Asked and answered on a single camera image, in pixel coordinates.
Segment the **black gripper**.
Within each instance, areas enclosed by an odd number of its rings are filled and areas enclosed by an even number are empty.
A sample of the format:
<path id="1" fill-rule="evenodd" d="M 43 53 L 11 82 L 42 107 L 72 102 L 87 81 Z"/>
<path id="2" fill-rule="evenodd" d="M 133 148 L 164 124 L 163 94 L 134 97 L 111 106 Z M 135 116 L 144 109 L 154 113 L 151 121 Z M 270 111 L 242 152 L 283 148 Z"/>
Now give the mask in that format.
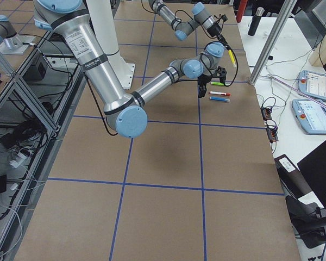
<path id="1" fill-rule="evenodd" d="M 203 98 L 206 94 L 207 88 L 206 85 L 207 83 L 210 83 L 213 78 L 216 78 L 216 74 L 201 74 L 197 78 L 197 83 L 198 83 L 198 98 Z"/>
<path id="2" fill-rule="evenodd" d="M 208 34 L 212 38 L 217 38 L 220 43 L 223 44 L 224 47 L 229 47 L 228 42 L 225 37 L 222 35 L 223 26 L 220 26 L 218 23 L 214 23 L 212 26 L 208 28 Z"/>

